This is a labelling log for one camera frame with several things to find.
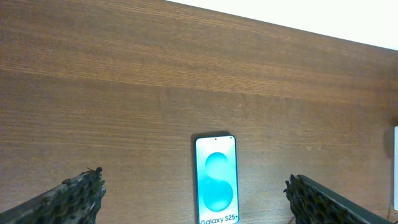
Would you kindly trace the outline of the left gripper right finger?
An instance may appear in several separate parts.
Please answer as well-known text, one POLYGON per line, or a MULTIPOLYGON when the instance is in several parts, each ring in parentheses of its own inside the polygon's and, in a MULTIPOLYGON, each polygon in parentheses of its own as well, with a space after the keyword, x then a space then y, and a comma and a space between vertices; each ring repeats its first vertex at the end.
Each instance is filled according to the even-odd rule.
POLYGON ((296 224, 393 224, 305 175, 291 175, 284 193, 296 224))

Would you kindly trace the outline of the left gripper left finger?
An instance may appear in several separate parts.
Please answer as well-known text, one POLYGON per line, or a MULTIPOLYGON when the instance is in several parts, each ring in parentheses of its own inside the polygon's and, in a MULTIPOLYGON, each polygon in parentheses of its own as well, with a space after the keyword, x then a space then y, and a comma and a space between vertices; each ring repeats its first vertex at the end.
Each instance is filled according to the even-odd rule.
POLYGON ((1 213, 1 224, 95 224, 105 196, 102 168, 88 169, 1 213))

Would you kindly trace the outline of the blue Samsung Galaxy smartphone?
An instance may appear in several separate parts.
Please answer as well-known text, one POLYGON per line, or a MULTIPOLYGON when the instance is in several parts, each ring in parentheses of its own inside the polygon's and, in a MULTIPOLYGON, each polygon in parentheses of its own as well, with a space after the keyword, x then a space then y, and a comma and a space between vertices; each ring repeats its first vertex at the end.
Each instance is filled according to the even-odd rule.
POLYGON ((194 141, 199 224, 237 224, 239 193, 236 139, 203 136, 194 141))

